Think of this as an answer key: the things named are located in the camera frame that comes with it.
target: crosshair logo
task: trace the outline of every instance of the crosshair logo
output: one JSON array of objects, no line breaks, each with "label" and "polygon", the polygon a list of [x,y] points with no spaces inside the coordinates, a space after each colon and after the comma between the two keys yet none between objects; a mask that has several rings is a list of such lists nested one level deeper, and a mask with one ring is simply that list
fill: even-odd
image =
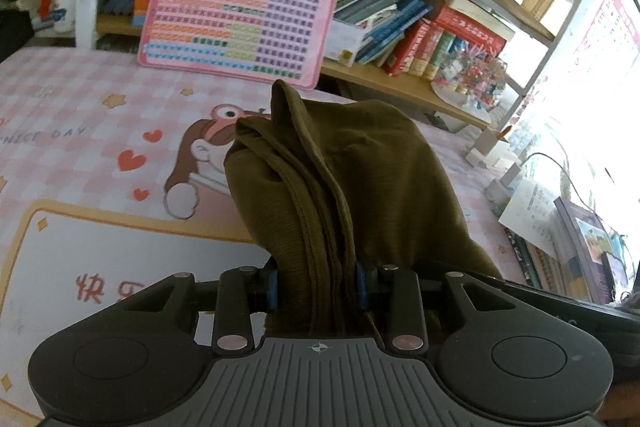
[{"label": "crosshair logo", "polygon": [[316,353],[324,353],[327,349],[330,349],[329,346],[327,346],[326,344],[323,344],[322,342],[318,342],[317,344],[314,344],[313,346],[309,346],[311,349],[313,349]]}]

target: pink checkered tablecloth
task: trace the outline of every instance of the pink checkered tablecloth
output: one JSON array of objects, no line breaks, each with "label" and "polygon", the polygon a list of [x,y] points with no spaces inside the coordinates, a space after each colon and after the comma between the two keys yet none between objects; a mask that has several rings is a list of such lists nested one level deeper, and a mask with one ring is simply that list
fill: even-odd
[{"label": "pink checkered tablecloth", "polygon": [[[346,101],[316,90],[302,95]],[[164,186],[186,130],[210,118],[213,108],[225,113],[230,107],[230,118],[223,116],[235,121],[241,115],[234,111],[268,112],[269,101],[267,84],[142,68],[132,55],[21,50],[0,64],[0,257],[22,215],[39,199],[175,219]],[[464,140],[418,127],[449,175],[471,236],[505,277],[521,281],[508,240],[482,195],[492,175],[466,163]]]},{"label": "pink checkered tablecloth", "polygon": [[[236,120],[269,110],[268,84],[142,68],[133,55],[27,48],[0,64],[0,427],[41,418],[26,362],[47,336],[168,274],[264,263],[222,162]],[[464,161],[464,140],[418,127],[470,235],[522,282],[482,195],[491,174]],[[196,341],[210,342],[206,318]]]}]

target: brown garment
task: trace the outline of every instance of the brown garment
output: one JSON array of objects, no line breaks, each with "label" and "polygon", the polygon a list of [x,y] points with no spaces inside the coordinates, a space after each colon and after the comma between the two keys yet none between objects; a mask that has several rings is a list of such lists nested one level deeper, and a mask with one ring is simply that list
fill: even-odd
[{"label": "brown garment", "polygon": [[242,118],[225,159],[254,241],[278,263],[268,328],[358,333],[357,259],[411,268],[428,256],[500,274],[466,231],[449,179],[412,120],[383,102],[313,102],[273,85],[271,120]]}]

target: pink educational board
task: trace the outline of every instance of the pink educational board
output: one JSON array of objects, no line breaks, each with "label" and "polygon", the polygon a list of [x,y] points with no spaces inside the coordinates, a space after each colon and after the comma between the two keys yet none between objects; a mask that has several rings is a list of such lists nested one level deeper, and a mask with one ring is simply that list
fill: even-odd
[{"label": "pink educational board", "polygon": [[143,66],[313,89],[335,1],[151,0],[138,58]]}]

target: red heart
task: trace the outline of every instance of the red heart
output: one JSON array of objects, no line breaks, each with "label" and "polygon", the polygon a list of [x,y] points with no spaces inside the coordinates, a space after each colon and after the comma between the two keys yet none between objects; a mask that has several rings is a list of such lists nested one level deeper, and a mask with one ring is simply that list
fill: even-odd
[{"label": "red heart", "polygon": [[133,199],[135,199],[136,201],[144,201],[148,197],[149,197],[148,190],[142,190],[141,188],[136,188],[136,190],[133,191]]},{"label": "red heart", "polygon": [[140,169],[146,163],[146,156],[140,154],[133,156],[133,151],[127,149],[118,155],[118,167],[121,171],[134,171]]},{"label": "red heart", "polygon": [[153,132],[146,132],[142,137],[148,142],[158,143],[162,139],[162,131],[156,129]]}]

